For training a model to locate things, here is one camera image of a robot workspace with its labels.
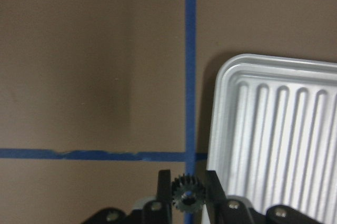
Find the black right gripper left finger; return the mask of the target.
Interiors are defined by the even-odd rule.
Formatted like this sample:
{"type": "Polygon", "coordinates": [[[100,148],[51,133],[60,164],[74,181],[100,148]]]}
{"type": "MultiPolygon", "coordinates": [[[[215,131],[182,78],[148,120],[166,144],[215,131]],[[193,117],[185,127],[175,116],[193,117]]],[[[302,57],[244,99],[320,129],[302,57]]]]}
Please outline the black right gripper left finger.
{"type": "Polygon", "coordinates": [[[160,223],[172,223],[172,186],[171,171],[158,172],[156,202],[160,204],[158,210],[160,223]]]}

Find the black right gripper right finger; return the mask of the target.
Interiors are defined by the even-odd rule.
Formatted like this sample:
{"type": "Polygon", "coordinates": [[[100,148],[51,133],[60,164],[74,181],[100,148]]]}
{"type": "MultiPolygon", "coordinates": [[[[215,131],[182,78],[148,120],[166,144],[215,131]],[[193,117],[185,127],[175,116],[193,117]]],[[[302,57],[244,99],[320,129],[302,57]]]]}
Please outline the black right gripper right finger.
{"type": "Polygon", "coordinates": [[[224,221],[224,204],[226,195],[214,170],[205,172],[205,206],[212,224],[225,223],[224,221]]]}

